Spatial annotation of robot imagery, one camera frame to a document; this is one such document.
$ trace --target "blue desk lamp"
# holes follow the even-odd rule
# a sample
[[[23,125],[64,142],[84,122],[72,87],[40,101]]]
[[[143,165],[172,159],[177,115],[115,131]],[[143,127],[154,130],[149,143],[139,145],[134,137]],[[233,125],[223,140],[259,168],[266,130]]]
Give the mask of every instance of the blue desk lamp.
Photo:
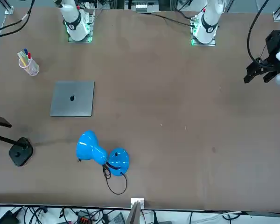
[[[79,161],[94,159],[99,165],[108,166],[114,176],[124,176],[129,168],[129,155],[126,150],[116,148],[108,157],[108,153],[98,145],[98,139],[91,130],[84,132],[80,137],[76,153]]]

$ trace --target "brown table surface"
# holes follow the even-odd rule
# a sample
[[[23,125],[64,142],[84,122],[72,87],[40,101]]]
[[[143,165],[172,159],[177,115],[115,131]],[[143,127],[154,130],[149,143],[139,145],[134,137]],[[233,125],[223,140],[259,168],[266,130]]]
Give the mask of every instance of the brown table surface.
[[[255,14],[223,14],[216,47],[192,47],[189,27],[132,11],[99,13],[92,44],[67,43],[57,8],[35,8],[21,32],[0,39],[0,116],[13,125],[0,134],[26,136],[35,149],[18,168],[0,142],[0,203],[129,207],[143,197],[148,208],[280,212],[280,86],[243,82]],[[272,15],[259,17],[255,57],[278,27]],[[23,48],[40,65],[36,77],[18,66]],[[95,81],[92,117],[49,116],[58,80]],[[95,161],[77,162],[88,129],[108,152],[128,151],[125,194],[109,191]],[[124,178],[110,185],[120,192]]]

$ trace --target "laptop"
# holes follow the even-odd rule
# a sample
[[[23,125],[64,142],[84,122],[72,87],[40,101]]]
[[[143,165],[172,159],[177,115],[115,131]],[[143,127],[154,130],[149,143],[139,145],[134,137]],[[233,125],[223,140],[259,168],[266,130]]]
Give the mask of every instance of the laptop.
[[[51,117],[90,117],[94,93],[93,81],[56,82]]]

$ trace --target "pen holder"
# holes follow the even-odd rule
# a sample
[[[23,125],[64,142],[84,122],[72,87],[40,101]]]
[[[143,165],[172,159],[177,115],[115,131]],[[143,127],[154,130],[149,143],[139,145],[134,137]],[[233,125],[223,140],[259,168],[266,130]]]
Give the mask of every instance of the pen holder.
[[[19,59],[19,66],[24,69],[29,75],[36,76],[39,72],[39,65],[33,60],[33,58],[29,59],[29,64],[25,66],[23,62]]]

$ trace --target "floor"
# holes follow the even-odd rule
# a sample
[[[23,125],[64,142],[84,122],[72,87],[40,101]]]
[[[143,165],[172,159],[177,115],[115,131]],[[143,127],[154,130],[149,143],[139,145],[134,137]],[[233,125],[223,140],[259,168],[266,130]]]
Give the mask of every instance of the floor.
[[[14,207],[0,207],[0,218],[7,212],[8,210],[12,210]],[[24,214],[25,214],[26,208],[20,211],[19,215],[17,216],[18,219],[20,220],[20,224],[24,223]],[[59,218],[61,209],[60,208],[48,208],[48,212],[46,214],[41,213],[39,216],[39,220],[43,224],[63,224],[65,223],[65,220],[63,217]],[[108,217],[109,220],[112,220],[115,218],[119,213],[122,213],[123,218],[126,220],[129,211],[128,210],[115,210],[113,211]],[[72,221],[74,223],[77,220],[77,216],[70,210],[66,209],[64,211],[64,214],[66,216],[66,220]],[[185,224],[189,223],[189,216],[190,212],[177,212],[177,211],[156,211],[156,216],[157,220],[159,223],[161,222],[166,222],[170,221],[172,224]],[[152,224],[154,222],[154,215],[151,210],[143,210],[143,215],[140,217],[140,222],[139,224]],[[210,218],[217,215],[217,213],[198,213],[194,212],[192,215],[191,222],[194,224],[196,223],[197,220],[205,219],[205,218]],[[30,221],[32,217],[31,212],[27,212],[26,215],[26,223]],[[211,223],[216,223],[216,224],[228,224],[228,221],[224,220],[222,217],[218,217],[215,220],[212,221],[206,221],[203,222],[204,224],[211,224]],[[280,224],[280,217],[264,217],[264,216],[250,216],[250,215],[241,215],[239,218],[232,220],[232,224]]]

